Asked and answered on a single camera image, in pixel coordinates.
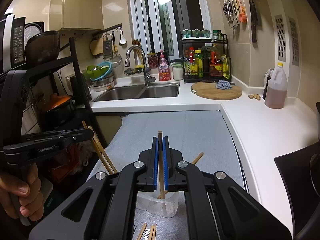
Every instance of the brown bowl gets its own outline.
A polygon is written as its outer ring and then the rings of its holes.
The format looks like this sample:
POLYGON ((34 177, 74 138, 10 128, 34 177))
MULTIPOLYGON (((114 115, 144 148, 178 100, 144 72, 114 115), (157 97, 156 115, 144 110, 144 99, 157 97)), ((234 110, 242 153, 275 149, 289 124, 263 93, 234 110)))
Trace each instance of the brown bowl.
POLYGON ((57 31, 39 33, 28 40, 26 47, 28 68, 56 60, 60 52, 60 35, 57 31))

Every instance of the blue gray cloth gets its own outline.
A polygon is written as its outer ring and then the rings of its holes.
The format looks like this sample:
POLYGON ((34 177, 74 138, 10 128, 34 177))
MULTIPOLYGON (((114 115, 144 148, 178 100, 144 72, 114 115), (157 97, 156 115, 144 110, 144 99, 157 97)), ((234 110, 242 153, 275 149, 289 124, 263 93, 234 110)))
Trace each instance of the blue gray cloth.
MULTIPOLYGON (((159 130, 169 137, 170 148, 182 152, 184 160, 192 162, 200 152, 204 152, 196 164, 201 171, 212 174, 224 171, 244 187, 238 155, 219 111, 142 113, 123 117, 122 126, 106 149, 117 170, 138 160, 141 151, 150 149, 152 138, 158 135, 159 130)), ((98 171, 105 171, 100 160, 91 175, 98 171)), ((157 240, 189 239, 183 192, 179 195, 177 214, 172 218, 136 209, 134 223, 137 230, 133 239, 137 239, 144 222, 148 223, 148 228, 157 224, 157 240)))
POLYGON ((219 80, 218 84, 216 84, 217 89, 232 89, 230 82, 225 80, 219 80))

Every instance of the white countertop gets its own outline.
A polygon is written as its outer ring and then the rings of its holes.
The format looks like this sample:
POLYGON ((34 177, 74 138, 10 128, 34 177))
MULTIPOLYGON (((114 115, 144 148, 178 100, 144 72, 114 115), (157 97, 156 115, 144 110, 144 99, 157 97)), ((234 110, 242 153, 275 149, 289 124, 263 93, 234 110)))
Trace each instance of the white countertop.
MULTIPOLYGON (((116 86, 137 83, 143 83, 142 76, 118 79, 116 86)), ((181 81, 175 98, 92 102, 91 107, 95 113, 220 110, 239 153, 250 194, 292 234, 290 204, 274 158, 318 141, 316 115, 299 99, 287 100, 283 109, 270 109, 263 99, 251 100, 244 92, 229 101, 201 98, 190 91, 191 85, 181 81)), ((92 98, 101 93, 92 91, 92 98)))

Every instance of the kitchen sink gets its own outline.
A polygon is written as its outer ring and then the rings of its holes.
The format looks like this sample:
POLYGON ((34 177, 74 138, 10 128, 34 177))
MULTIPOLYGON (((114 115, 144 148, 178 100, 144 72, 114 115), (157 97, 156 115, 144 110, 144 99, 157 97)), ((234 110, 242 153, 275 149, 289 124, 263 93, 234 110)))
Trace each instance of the kitchen sink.
POLYGON ((179 83, 152 84, 149 87, 144 85, 111 88, 98 96, 94 102, 112 101, 137 98, 167 98, 177 97, 179 83))

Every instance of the microwave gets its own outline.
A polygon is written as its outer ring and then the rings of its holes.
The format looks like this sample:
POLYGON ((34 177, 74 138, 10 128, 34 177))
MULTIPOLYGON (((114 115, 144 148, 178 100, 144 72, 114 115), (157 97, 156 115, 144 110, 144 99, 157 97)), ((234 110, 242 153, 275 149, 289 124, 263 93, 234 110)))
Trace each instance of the microwave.
POLYGON ((24 32, 26 18, 6 14, 0 20, 0 74, 26 63, 24 32))

